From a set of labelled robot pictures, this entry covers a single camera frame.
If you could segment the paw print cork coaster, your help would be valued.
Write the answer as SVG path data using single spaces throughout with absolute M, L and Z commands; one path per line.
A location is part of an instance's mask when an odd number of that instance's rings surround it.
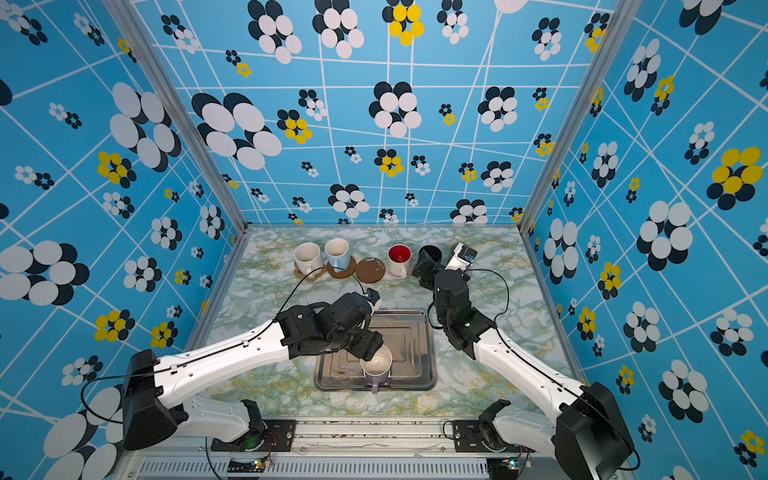
M 300 270 L 300 268 L 297 265 L 295 265 L 293 274 L 299 280 L 303 280 L 308 283 L 313 283 L 319 280 L 320 278 L 322 278 L 323 276 L 325 276 L 327 274 L 327 269 L 325 267 L 318 268 L 316 270 L 311 271 L 309 274 L 305 274 Z

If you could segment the dark brown round wooden coaster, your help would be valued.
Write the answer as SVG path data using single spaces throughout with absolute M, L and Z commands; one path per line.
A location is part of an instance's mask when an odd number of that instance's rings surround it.
M 348 265 L 348 267 L 346 269 L 344 269 L 344 270 L 337 269 L 337 268 L 333 267 L 330 262 L 327 262 L 326 263 L 326 271 L 333 278 L 344 279 L 344 278 L 348 278 L 348 277 L 350 277 L 350 276 L 352 276 L 354 274 L 356 266 L 357 266 L 357 261 L 356 261 L 354 256 L 351 256 L 350 260 L 349 260 L 349 265 Z

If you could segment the white mug purple handle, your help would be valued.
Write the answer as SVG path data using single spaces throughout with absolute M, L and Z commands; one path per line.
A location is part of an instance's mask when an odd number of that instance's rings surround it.
M 360 361 L 364 378 L 370 383 L 372 394 L 377 394 L 389 380 L 392 364 L 392 353 L 386 345 L 382 345 L 370 360 Z

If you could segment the white ceramic mug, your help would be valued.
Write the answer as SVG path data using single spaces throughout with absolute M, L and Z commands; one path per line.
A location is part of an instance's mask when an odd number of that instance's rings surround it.
M 295 265 L 305 274 L 325 267 L 321 249 L 316 243 L 304 242 L 298 245 L 294 249 L 293 256 Z

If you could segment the black metal mug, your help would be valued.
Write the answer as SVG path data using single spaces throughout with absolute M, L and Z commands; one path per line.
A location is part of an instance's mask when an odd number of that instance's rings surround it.
M 418 251 L 416 265 L 413 275 L 416 277 L 424 276 L 436 267 L 441 267 L 442 251 L 434 245 L 425 245 Z

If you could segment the rusty brown round coaster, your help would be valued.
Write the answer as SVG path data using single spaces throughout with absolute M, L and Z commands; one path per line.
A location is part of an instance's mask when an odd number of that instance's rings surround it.
M 374 284 L 381 281 L 386 274 L 385 264 L 378 258 L 368 257 L 357 263 L 355 276 L 366 284 Z

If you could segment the white mug blue handle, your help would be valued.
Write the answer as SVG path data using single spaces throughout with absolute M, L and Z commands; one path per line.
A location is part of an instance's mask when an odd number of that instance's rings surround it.
M 327 264 L 333 273 L 346 271 L 351 262 L 350 246 L 343 238 L 329 240 L 324 247 Z

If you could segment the red interior white mug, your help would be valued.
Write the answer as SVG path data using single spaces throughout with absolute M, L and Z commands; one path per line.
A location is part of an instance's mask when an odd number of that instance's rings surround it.
M 396 279 L 405 279 L 413 270 L 414 256 L 412 250 L 402 244 L 389 248 L 386 260 L 387 272 Z

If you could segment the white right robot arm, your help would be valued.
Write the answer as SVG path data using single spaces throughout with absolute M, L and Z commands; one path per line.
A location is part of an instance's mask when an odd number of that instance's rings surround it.
M 467 271 L 476 254 L 457 244 L 443 265 L 439 249 L 427 245 L 412 274 L 431 291 L 449 343 L 516 386 L 549 421 L 524 421 L 509 402 L 497 401 L 480 417 L 486 444 L 493 450 L 529 447 L 554 458 L 571 479 L 610 478 L 637 452 L 614 395 L 598 382 L 585 385 L 549 367 L 472 305 Z

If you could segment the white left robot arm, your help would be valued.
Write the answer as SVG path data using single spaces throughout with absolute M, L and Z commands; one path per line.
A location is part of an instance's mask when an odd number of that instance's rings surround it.
M 382 335 L 369 327 L 380 304 L 373 289 L 349 292 L 333 303 L 292 306 L 262 326 L 207 347 L 178 355 L 135 354 L 122 387 L 125 449 L 146 449 L 175 436 L 256 449 L 267 434 L 257 403 L 211 400 L 201 391 L 297 357 L 345 350 L 369 361 L 383 345 Z

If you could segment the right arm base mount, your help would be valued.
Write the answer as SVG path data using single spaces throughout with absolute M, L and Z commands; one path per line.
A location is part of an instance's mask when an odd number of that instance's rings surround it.
M 453 441 L 456 453 L 533 453 L 533 449 L 517 444 L 505 444 L 503 447 L 492 446 L 481 434 L 479 420 L 451 420 L 449 437 Z

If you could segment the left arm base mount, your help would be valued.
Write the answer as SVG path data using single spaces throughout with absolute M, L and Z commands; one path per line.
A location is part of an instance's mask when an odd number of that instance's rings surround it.
M 290 452 L 296 427 L 294 419 L 267 419 L 260 430 L 249 431 L 233 442 L 213 439 L 209 449 L 213 452 Z

